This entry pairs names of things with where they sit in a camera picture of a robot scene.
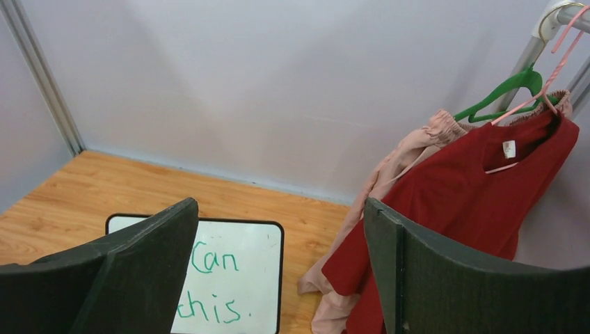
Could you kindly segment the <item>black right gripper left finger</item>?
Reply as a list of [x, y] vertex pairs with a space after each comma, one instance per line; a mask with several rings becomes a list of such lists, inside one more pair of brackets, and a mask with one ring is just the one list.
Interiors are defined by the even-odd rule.
[[2, 333], [169, 333], [198, 228], [186, 198], [127, 228], [1, 267]]

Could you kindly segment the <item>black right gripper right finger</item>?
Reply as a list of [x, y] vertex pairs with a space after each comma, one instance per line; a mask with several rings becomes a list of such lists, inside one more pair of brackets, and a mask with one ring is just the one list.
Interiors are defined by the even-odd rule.
[[365, 236], [388, 333], [588, 333], [589, 268], [495, 257], [369, 198]]

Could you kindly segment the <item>white whiteboard black frame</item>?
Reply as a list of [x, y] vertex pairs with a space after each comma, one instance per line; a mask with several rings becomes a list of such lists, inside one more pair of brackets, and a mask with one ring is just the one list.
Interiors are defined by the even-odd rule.
[[275, 221], [200, 218], [172, 333], [279, 333], [284, 241]]

